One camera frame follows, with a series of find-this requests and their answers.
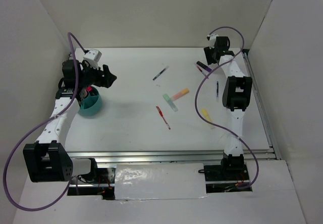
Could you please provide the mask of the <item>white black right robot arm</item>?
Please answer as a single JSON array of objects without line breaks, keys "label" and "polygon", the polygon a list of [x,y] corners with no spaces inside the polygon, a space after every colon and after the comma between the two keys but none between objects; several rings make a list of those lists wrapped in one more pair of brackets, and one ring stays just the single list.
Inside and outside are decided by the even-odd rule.
[{"label": "white black right robot arm", "polygon": [[241,143],[243,118],[250,104],[252,78],[246,76],[239,68],[233,51],[230,50],[230,40],[226,36],[211,34],[207,36],[209,46],[204,48],[207,64],[220,65],[226,79],[222,103],[230,114],[229,128],[233,131],[225,145],[221,160],[221,176],[230,180],[243,170],[244,156]]}]

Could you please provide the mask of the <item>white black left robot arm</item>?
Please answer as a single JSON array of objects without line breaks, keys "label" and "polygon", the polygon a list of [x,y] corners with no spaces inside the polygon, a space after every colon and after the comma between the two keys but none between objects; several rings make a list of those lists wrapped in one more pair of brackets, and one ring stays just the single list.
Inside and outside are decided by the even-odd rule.
[{"label": "white black left robot arm", "polygon": [[88,183],[99,179],[99,169],[93,158],[71,159],[65,142],[75,115],[96,87],[109,88],[117,77],[107,65],[94,69],[88,60],[66,60],[62,63],[63,77],[58,83],[52,120],[46,124],[33,144],[26,144],[23,156],[32,182],[65,182],[81,175]]}]

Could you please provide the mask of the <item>purple black highlighter marker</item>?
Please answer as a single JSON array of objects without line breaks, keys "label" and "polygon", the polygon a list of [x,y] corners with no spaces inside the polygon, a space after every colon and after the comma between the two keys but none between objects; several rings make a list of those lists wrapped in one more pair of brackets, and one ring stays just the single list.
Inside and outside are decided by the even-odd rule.
[{"label": "purple black highlighter marker", "polygon": [[211,72],[211,71],[212,71],[212,69],[211,69],[210,67],[208,67],[207,65],[205,65],[204,63],[202,63],[202,62],[200,62],[200,61],[197,61],[197,62],[196,62],[196,64],[197,64],[199,67],[201,67],[201,68],[203,68],[204,70],[206,70],[207,72]]}]

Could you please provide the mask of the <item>red clear pen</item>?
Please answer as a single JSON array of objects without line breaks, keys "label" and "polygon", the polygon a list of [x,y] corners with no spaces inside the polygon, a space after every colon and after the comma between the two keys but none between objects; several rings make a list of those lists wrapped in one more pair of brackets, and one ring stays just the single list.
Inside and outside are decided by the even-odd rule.
[{"label": "red clear pen", "polygon": [[196,67],[202,73],[202,75],[208,79],[207,74],[198,65],[196,65]]}]

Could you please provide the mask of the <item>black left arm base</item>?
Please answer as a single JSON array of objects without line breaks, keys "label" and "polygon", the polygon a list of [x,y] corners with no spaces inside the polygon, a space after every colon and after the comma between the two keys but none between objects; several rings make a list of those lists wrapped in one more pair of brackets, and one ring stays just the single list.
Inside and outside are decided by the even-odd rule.
[{"label": "black left arm base", "polygon": [[86,184],[104,183],[111,186],[115,183],[114,167],[98,167],[95,158],[73,159],[73,177],[75,181]]}]

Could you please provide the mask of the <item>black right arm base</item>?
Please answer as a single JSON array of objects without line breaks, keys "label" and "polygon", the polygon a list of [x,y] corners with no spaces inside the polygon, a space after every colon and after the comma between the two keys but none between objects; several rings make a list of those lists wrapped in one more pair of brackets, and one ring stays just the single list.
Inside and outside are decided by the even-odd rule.
[{"label": "black right arm base", "polygon": [[202,169],[198,170],[198,173],[204,174],[207,182],[244,182],[249,179],[247,167],[243,161],[231,161],[226,158],[221,160],[220,165],[205,165]]}]

